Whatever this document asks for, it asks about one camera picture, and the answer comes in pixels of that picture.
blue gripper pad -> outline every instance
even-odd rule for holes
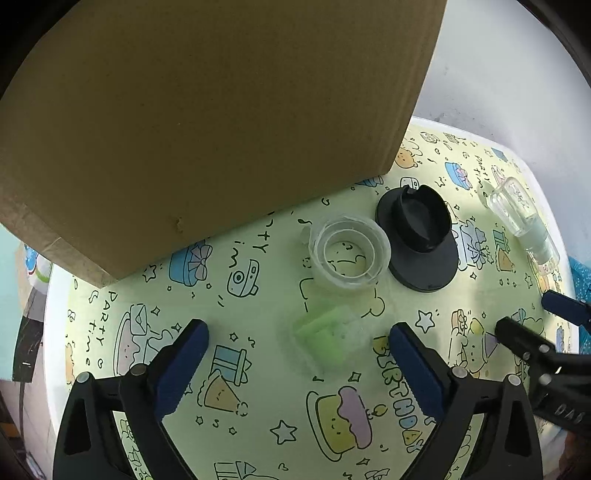
[[[394,325],[388,336],[390,353],[400,367],[418,406],[427,417],[443,419],[443,392],[435,374],[407,335]]]
[[[197,328],[190,332],[187,338],[183,337],[185,333],[183,331],[175,340],[175,343],[180,341],[182,345],[158,380],[154,402],[154,414],[158,421],[162,421],[165,415],[177,409],[187,385],[191,382],[195,370],[207,351],[209,345],[207,324],[201,320],[192,320],[192,322],[199,322]]]
[[[575,325],[584,325],[589,322],[589,309],[583,302],[573,300],[553,290],[548,290],[542,295],[542,308]]]

cartoon print tablecloth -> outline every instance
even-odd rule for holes
[[[177,411],[164,419],[200,480],[396,480],[434,420],[422,414],[389,355],[386,335],[393,323],[406,321],[450,365],[481,378],[500,380],[509,372],[527,378],[522,362],[492,334],[506,315],[570,351],[567,325],[540,306],[541,291],[561,290],[560,272],[539,277],[484,207],[487,184],[506,176],[525,183],[503,151],[411,124],[387,175],[271,212],[100,291],[73,278],[68,382],[86,370],[107,377],[148,363],[192,318],[203,319],[209,350]],[[448,203],[458,272],[429,294],[386,273],[375,288],[348,299],[375,338],[347,370],[315,374],[288,341],[290,326],[323,301],[301,231],[343,213],[372,218],[381,195],[405,184],[428,184]],[[332,254],[338,271],[363,261],[346,242]],[[448,478],[461,475],[481,421],[475,417]],[[118,422],[138,478],[149,478],[122,414]],[[547,426],[537,422],[543,434]]]

screw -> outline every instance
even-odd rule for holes
[[[90,374],[88,372],[82,372],[80,375],[78,375],[76,377],[76,381],[79,383],[84,383],[89,378],[90,378]]]
[[[550,376],[550,374],[542,374],[540,375],[538,382],[540,382],[540,385],[548,385],[550,382],[552,382],[552,377]]]
[[[129,371],[131,372],[132,375],[138,377],[140,375],[143,375],[144,373],[146,373],[146,364],[137,364],[131,367],[131,369],[129,369]]]
[[[468,371],[464,367],[453,367],[452,374],[458,378],[466,378],[468,376]]]
[[[513,375],[513,374],[509,375],[507,377],[507,380],[509,380],[509,383],[514,386],[517,386],[521,383],[521,380],[519,379],[519,377],[517,375]]]

tiled floor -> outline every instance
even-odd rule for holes
[[[0,393],[4,398],[14,423],[20,429],[18,411],[19,389],[19,383],[0,381]],[[53,454],[56,448],[56,435],[51,426],[49,409],[47,407],[43,369],[43,346],[39,348],[33,381],[25,385],[22,423],[25,447],[33,456],[47,479],[50,480],[53,470]]]

